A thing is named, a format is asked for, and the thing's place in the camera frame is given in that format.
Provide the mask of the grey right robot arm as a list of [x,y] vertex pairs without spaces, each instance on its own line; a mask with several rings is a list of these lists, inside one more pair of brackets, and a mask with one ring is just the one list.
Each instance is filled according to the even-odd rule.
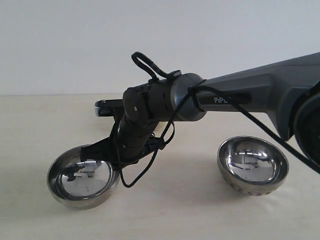
[[221,77],[167,73],[141,52],[133,62],[150,75],[129,87],[122,99],[98,101],[97,114],[113,116],[109,137],[80,149],[83,161],[122,168],[163,149],[169,141],[154,135],[157,124],[195,122],[207,112],[240,112],[296,158],[320,170],[320,55],[284,60]]

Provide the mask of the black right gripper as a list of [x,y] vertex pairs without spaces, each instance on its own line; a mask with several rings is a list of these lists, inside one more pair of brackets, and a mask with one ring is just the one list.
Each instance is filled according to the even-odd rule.
[[109,137],[80,148],[80,159],[120,162],[123,165],[136,163],[159,123],[157,120],[148,120],[146,125],[140,126],[124,114],[120,121],[114,124]]

